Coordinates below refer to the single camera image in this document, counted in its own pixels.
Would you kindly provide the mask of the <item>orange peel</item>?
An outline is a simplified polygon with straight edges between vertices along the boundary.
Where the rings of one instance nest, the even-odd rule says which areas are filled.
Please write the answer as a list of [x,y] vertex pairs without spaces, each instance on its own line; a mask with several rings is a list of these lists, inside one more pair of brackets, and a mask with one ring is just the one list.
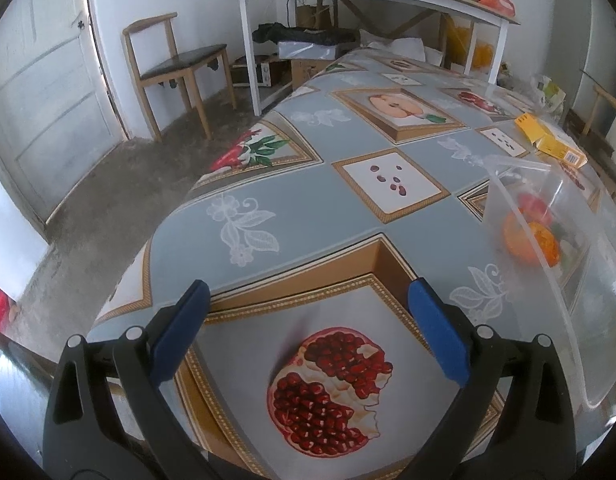
[[502,224],[502,236],[508,253],[527,266],[539,266],[539,256],[550,268],[561,262],[558,240],[538,221],[530,221],[524,228],[515,214],[507,214]]

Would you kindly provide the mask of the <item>wooden chair black seat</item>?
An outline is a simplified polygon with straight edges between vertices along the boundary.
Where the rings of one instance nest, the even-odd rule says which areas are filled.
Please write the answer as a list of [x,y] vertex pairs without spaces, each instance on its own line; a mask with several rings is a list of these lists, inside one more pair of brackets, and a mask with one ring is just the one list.
[[[180,90],[185,109],[188,112],[196,110],[206,138],[212,140],[213,136],[205,111],[204,100],[201,97],[201,90],[199,90],[196,81],[196,72],[201,67],[217,70],[219,66],[222,66],[230,102],[234,110],[236,110],[237,101],[229,57],[227,56],[227,45],[212,44],[211,46],[180,52],[175,41],[172,26],[172,21],[177,16],[177,12],[171,12],[151,16],[150,18],[142,18],[122,29],[122,42],[125,48],[126,60],[129,63],[134,88],[138,102],[140,102],[140,109],[146,119],[150,133],[156,141],[160,142],[163,140],[163,136],[149,103],[146,89],[154,86],[164,86],[165,84],[174,84],[174,87]],[[140,66],[138,66],[132,37],[155,26],[163,26],[170,56],[166,61],[142,72]]]

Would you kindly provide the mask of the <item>red plastic bag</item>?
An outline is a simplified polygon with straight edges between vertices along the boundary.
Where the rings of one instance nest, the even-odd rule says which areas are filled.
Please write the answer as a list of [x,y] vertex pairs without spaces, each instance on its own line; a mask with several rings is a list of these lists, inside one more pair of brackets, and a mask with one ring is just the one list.
[[516,15],[516,10],[514,3],[511,0],[477,0],[483,6],[488,6],[488,8],[497,11],[501,14],[508,16],[509,18],[514,18]]

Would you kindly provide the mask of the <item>white door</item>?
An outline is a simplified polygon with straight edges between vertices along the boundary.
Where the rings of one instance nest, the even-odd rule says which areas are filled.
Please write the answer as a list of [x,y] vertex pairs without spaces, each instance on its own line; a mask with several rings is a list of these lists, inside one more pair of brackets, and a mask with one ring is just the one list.
[[35,231],[125,138],[90,0],[10,0],[0,17],[0,179]]

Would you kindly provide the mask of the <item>black cloth under table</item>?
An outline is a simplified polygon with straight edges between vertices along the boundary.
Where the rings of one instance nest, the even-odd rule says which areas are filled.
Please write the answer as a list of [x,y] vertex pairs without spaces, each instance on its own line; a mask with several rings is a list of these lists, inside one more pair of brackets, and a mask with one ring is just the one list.
[[328,28],[312,29],[304,27],[287,27],[279,22],[263,23],[251,33],[251,39],[256,44],[265,42],[307,42],[320,46],[336,46],[337,44],[354,44],[358,42],[360,35],[353,29]]

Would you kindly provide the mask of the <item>patterned fruit tablecloth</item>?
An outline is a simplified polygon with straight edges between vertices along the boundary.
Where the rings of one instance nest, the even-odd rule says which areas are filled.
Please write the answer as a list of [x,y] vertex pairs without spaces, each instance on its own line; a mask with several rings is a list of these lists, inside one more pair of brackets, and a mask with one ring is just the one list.
[[[560,167],[616,250],[600,176],[539,152],[515,125],[525,113],[519,96],[408,58],[345,55],[212,162],[88,340],[146,326],[201,280],[209,312],[159,390],[217,477],[410,479],[460,390],[409,311],[411,283],[475,326],[534,339],[517,334],[484,226],[485,158]],[[570,403],[568,479],[616,477],[616,382],[593,410]]]

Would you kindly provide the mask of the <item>white foam sheet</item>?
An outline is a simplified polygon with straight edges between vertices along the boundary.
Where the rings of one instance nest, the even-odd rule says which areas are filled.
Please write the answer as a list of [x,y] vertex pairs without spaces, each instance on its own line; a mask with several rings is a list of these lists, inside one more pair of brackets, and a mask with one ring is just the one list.
[[443,59],[442,52],[426,47],[421,38],[403,37],[391,40],[375,36],[364,29],[360,30],[359,35],[361,47],[390,52],[434,66],[440,66]]

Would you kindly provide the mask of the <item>clear plastic bag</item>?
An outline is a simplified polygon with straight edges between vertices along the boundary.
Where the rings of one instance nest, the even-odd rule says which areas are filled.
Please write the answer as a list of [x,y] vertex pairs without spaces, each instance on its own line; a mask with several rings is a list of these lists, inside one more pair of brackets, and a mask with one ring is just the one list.
[[[574,408],[597,408],[616,382],[616,250],[601,219],[558,166],[492,155],[484,226],[510,293],[517,334],[555,345]],[[502,224],[515,214],[524,228],[550,229],[561,262],[527,266],[503,243]]]

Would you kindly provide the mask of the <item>yellow white medicine box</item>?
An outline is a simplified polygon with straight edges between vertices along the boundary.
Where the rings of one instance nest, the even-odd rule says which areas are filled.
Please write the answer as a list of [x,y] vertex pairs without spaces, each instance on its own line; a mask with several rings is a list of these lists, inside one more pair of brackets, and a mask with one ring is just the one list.
[[521,114],[514,122],[526,139],[544,155],[576,169],[588,164],[585,152],[560,127],[543,122],[529,113]]

